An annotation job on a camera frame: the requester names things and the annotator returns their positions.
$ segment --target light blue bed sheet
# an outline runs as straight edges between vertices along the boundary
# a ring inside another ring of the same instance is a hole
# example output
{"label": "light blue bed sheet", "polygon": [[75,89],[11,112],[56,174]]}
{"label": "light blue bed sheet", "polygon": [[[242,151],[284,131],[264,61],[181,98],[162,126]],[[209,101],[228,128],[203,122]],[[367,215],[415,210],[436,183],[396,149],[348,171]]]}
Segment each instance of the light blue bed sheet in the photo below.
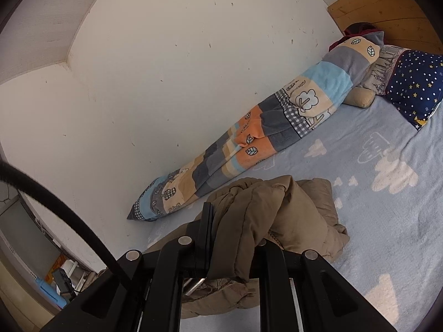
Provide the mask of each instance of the light blue bed sheet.
{"label": "light blue bed sheet", "polygon": [[[334,267],[399,332],[421,322],[443,286],[443,108],[420,131],[376,97],[342,105],[302,140],[237,178],[322,177],[350,242]],[[205,197],[155,222],[149,243],[201,211]],[[259,331],[259,309],[182,320],[181,331]]]}

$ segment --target bed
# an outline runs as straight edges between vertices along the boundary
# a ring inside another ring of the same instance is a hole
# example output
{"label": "bed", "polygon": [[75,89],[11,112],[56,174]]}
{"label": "bed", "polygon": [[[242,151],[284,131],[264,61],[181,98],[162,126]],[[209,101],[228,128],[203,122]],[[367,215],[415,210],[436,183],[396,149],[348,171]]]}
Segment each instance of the bed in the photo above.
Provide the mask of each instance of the bed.
{"label": "bed", "polygon": [[[302,141],[237,177],[329,179],[351,236],[334,267],[398,331],[414,331],[443,286],[441,118],[442,109],[417,133],[379,96],[365,110],[342,105]],[[149,243],[194,219],[204,200],[157,220]],[[241,331],[246,316],[258,330],[258,308],[184,320],[181,330]]]}

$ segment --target silver screw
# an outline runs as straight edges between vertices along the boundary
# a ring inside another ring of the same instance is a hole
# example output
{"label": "silver screw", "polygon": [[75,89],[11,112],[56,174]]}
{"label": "silver screw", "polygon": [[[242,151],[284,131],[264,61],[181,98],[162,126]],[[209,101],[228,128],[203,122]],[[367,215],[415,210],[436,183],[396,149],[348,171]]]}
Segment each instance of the silver screw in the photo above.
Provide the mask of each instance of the silver screw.
{"label": "silver screw", "polygon": [[307,251],[305,252],[305,257],[306,257],[307,259],[315,260],[315,259],[317,259],[317,257],[318,257],[318,253],[315,252],[314,250],[307,250]]}
{"label": "silver screw", "polygon": [[132,250],[126,253],[126,259],[129,261],[135,261],[138,257],[140,257],[139,251]]}
{"label": "silver screw", "polygon": [[192,242],[192,238],[189,236],[182,236],[179,238],[179,243],[183,246],[189,245]]}

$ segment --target black cable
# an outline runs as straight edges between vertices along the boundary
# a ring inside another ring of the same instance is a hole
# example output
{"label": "black cable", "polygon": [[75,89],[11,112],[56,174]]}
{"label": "black cable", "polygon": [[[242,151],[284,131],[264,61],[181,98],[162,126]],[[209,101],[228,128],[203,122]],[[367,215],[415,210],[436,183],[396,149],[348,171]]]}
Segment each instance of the black cable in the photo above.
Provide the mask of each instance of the black cable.
{"label": "black cable", "polygon": [[121,284],[129,289],[131,280],[111,252],[88,225],[57,196],[25,173],[2,160],[0,160],[0,180],[26,193],[64,221],[92,248],[111,272],[119,278]]}

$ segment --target pillow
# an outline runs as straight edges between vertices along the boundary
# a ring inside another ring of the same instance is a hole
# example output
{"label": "pillow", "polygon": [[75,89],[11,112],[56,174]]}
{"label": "pillow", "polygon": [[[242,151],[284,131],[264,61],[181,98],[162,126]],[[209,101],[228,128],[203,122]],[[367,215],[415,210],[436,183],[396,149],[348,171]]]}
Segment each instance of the pillow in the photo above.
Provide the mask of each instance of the pillow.
{"label": "pillow", "polygon": [[285,86],[289,100],[304,117],[336,109],[362,81],[379,52],[380,47],[364,37],[348,39]]}
{"label": "pillow", "polygon": [[377,95],[384,95],[386,85],[394,71],[398,58],[407,50],[403,47],[384,45],[380,49],[377,61],[371,66],[362,83],[358,86],[373,90]]}
{"label": "pillow", "polygon": [[375,92],[363,87],[354,87],[346,96],[343,103],[346,105],[367,108],[371,106]]}
{"label": "pillow", "polygon": [[399,57],[384,97],[419,131],[441,102],[442,89],[443,55],[408,50]]}

